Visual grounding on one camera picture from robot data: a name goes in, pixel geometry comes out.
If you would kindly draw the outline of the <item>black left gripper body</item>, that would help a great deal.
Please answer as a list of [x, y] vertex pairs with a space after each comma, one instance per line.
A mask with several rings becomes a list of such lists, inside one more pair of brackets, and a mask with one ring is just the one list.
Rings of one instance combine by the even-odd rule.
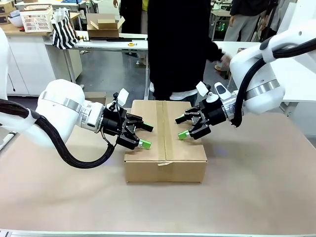
[[121, 146], [126, 146], [126, 141], [121, 136], [122, 125], [125, 121], [126, 110], [119, 107], [118, 111], [111, 111], [107, 107], [103, 110], [103, 119], [101, 122], [101, 136], [107, 142], [108, 139], [105, 134], [115, 136], [117, 135], [116, 143]]

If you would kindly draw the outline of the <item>brown cardboard shipping box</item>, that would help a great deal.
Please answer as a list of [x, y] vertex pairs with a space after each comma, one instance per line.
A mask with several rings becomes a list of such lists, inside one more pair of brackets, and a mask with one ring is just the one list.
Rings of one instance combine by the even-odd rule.
[[152, 132], [135, 131], [139, 138], [151, 143], [146, 150], [136, 148], [124, 156], [127, 182], [202, 182], [207, 157], [200, 139], [180, 140], [178, 134], [191, 127], [190, 121], [175, 122], [189, 102], [135, 100], [131, 112], [153, 126]]

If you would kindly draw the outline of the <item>person's left forearm black sleeve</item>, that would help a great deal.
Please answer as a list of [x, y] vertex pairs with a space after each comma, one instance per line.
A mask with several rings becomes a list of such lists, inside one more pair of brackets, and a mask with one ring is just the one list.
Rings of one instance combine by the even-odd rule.
[[224, 55], [225, 54], [223, 53], [222, 49], [220, 49], [215, 42], [213, 42], [211, 39], [207, 40], [205, 56], [208, 61], [221, 61]]

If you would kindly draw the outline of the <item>cardboard box on floor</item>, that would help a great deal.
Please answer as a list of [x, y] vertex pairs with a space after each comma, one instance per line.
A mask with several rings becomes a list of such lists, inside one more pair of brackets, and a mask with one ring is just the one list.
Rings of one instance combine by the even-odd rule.
[[106, 104], [106, 92], [84, 92], [84, 95], [87, 101]]

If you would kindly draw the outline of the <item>small open cardboard box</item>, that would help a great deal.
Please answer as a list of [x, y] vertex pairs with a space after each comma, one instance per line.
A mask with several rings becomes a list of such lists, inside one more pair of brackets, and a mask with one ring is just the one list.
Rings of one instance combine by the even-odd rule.
[[114, 14], [87, 13], [87, 32], [92, 38], [119, 38], [119, 31], [125, 22], [124, 17], [116, 19]]

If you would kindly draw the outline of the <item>person in black sweater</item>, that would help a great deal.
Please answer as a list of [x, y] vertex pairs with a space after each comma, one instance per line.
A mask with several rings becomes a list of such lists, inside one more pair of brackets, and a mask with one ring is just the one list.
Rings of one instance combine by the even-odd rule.
[[150, 96], [196, 103], [208, 61], [210, 0], [149, 0]]

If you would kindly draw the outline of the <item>computer case with green light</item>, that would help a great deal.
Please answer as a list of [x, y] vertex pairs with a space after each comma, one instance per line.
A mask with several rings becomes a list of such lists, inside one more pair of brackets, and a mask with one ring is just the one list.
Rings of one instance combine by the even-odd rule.
[[227, 29], [227, 21], [217, 21], [216, 23], [216, 28], [215, 28], [215, 31], [216, 32], [225, 32]]

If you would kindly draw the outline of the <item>bystander in grey trousers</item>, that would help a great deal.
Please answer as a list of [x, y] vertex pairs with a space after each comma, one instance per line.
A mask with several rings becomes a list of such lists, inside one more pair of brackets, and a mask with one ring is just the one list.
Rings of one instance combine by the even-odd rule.
[[257, 21], [269, 4], [269, 0], [232, 0], [230, 16], [235, 16], [233, 26], [228, 26], [224, 41], [251, 41]]

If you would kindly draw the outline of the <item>white storage cabinet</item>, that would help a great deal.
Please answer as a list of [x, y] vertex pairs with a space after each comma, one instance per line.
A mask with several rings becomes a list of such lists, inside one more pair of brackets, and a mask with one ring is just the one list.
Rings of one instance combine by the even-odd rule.
[[71, 80], [64, 52], [52, 45], [50, 33], [25, 33], [12, 24], [0, 29], [10, 46], [8, 95], [39, 96], [49, 82]]

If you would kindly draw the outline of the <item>black white striped bag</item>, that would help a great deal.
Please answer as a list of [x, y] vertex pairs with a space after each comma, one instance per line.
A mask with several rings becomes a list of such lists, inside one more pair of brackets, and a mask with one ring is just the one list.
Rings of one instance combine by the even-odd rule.
[[53, 12], [51, 23], [53, 26], [52, 45], [58, 49], [73, 48], [78, 43], [78, 36], [74, 30], [70, 12], [67, 8], [58, 8]]

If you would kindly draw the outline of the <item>white flat strip tool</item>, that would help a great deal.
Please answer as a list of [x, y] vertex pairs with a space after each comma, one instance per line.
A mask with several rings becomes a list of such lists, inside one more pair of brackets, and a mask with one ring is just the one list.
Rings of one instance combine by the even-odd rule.
[[5, 135], [3, 138], [0, 138], [0, 151], [6, 147], [6, 145], [9, 144], [9, 142], [17, 135], [16, 132], [11, 131], [7, 135]]

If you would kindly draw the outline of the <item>white plastic basket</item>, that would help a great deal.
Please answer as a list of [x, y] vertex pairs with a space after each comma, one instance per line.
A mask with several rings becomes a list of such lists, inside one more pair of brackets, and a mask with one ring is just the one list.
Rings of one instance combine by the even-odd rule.
[[26, 33], [50, 33], [53, 7], [51, 4], [28, 5], [20, 10], [20, 16]]

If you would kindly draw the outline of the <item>white bowl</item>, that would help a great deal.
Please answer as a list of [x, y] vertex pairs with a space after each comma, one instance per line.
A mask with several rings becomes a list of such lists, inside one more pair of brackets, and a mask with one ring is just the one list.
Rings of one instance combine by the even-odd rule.
[[9, 16], [8, 19], [13, 26], [17, 28], [23, 27], [23, 21], [20, 15], [14, 16], [14, 17]]

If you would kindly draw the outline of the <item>brown cardboard carton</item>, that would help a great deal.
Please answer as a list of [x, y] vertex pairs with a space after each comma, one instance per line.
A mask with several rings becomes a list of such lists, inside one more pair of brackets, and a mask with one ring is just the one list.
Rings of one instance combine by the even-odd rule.
[[11, 1], [2, 2], [0, 1], [0, 25], [9, 24], [9, 15], [15, 11], [16, 8], [14, 3]]

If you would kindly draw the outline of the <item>aluminium table edge rail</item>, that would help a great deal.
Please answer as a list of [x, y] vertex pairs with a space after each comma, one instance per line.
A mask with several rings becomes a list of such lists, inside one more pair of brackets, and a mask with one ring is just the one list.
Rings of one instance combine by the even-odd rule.
[[166, 232], [19, 231], [0, 229], [0, 237], [316, 237], [308, 235], [210, 234]]

